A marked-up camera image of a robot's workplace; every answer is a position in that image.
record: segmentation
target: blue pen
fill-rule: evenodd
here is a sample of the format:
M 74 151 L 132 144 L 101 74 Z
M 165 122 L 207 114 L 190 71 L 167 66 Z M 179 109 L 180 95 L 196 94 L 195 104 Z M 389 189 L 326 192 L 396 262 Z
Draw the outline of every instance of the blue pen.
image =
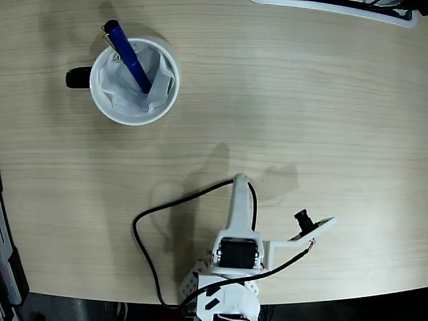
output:
M 144 70 L 141 68 L 135 51 L 131 47 L 128 38 L 126 38 L 122 28 L 119 25 L 119 22 L 117 20 L 107 21 L 104 25 L 104 31 L 107 33 L 114 48 L 140 86 L 142 92 L 148 94 L 152 88 L 152 84 L 150 83 L 150 80 L 148 80 Z

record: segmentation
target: white mounting plate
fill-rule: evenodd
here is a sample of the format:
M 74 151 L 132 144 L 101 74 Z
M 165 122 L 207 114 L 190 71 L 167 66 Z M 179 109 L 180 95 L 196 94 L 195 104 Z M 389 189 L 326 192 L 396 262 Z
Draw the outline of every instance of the white mounting plate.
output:
M 262 5 L 282 5 L 286 7 L 316 9 L 316 10 L 323 10 L 323 11 L 329 11 L 329 12 L 343 13 L 345 15 L 355 15 L 357 17 L 374 19 L 377 21 L 392 23 L 394 25 L 401 25 L 403 27 L 408 27 L 408 28 L 414 27 L 418 20 L 417 11 L 413 11 L 412 18 L 407 21 L 404 19 L 391 17 L 390 15 L 383 15 L 382 13 L 360 10 L 360 9 L 345 7 L 341 5 L 330 5 L 328 3 L 313 2 L 313 1 L 307 1 L 307 0 L 251 0 L 251 1 L 253 1 L 254 3 L 260 3 Z
M 185 278 L 180 283 L 180 295 L 183 299 L 187 298 L 190 293 L 196 291 L 198 289 L 199 276 L 201 274 L 206 274 L 208 271 L 207 264 L 202 261 L 196 261 L 193 267 L 187 272 Z
M 265 269 L 268 271 L 274 268 L 274 259 L 275 259 L 275 247 L 299 247 L 308 243 L 311 239 L 319 236 L 322 232 L 330 229 L 334 224 L 337 223 L 335 217 L 329 219 L 323 219 L 317 222 L 318 227 L 312 232 L 306 234 L 303 237 L 300 237 L 300 234 L 297 234 L 295 237 L 289 239 L 288 241 L 264 241 L 265 245 Z
M 199 276 L 199 287 L 226 280 L 221 276 Z M 241 314 L 249 321 L 257 321 L 260 301 L 257 296 L 241 284 L 229 284 L 216 292 L 205 292 L 198 296 L 196 314 L 202 321 L 212 320 L 215 314 Z

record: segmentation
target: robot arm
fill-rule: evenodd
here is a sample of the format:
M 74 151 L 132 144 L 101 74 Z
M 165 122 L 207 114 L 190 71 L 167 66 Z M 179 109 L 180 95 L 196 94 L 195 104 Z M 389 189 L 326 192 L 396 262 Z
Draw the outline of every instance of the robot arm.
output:
M 295 215 L 302 229 L 299 235 L 288 241 L 263 242 L 260 234 L 251 229 L 248 192 L 247 177 L 236 175 L 226 228 L 215 239 L 209 264 L 198 261 L 183 280 L 180 292 L 184 297 L 209 284 L 258 275 L 262 273 L 263 262 L 267 270 L 271 270 L 276 247 L 301 246 L 336 223 L 335 218 L 313 223 L 303 210 Z M 256 281 L 213 287 L 197 296 L 196 314 L 202 321 L 257 321 L 260 312 L 258 292 Z

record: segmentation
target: dark floor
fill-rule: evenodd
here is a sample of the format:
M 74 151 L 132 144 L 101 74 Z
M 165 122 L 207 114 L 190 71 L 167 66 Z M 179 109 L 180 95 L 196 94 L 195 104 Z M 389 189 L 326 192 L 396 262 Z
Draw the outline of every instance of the dark floor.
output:
M 425 320 L 428 288 L 353 300 L 281 304 L 273 306 L 271 318 L 266 321 L 371 321 L 371 320 Z M 180 321 L 178 313 L 163 310 L 161 306 L 128 304 L 128 321 Z M 18 309 L 21 321 L 116 321 L 123 320 L 124 304 L 30 294 Z

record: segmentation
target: white object edge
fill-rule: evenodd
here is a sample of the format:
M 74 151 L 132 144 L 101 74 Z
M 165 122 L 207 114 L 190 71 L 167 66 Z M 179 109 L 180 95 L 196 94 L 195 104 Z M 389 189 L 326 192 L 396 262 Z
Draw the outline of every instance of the white object edge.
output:
M 418 20 L 417 11 L 412 11 L 412 18 L 407 21 L 404 19 L 391 17 L 389 15 L 383 15 L 382 13 L 349 8 L 341 5 L 331 5 L 328 3 L 306 1 L 306 0 L 305 1 L 304 0 L 251 0 L 251 1 L 262 5 L 281 5 L 286 7 L 306 8 L 306 9 L 323 10 L 323 11 L 329 11 L 329 12 L 335 12 L 335 13 L 343 13 L 345 15 L 355 15 L 357 17 L 383 21 L 387 23 L 392 23 L 394 25 L 401 25 L 403 27 L 408 27 L 408 28 L 414 27 Z

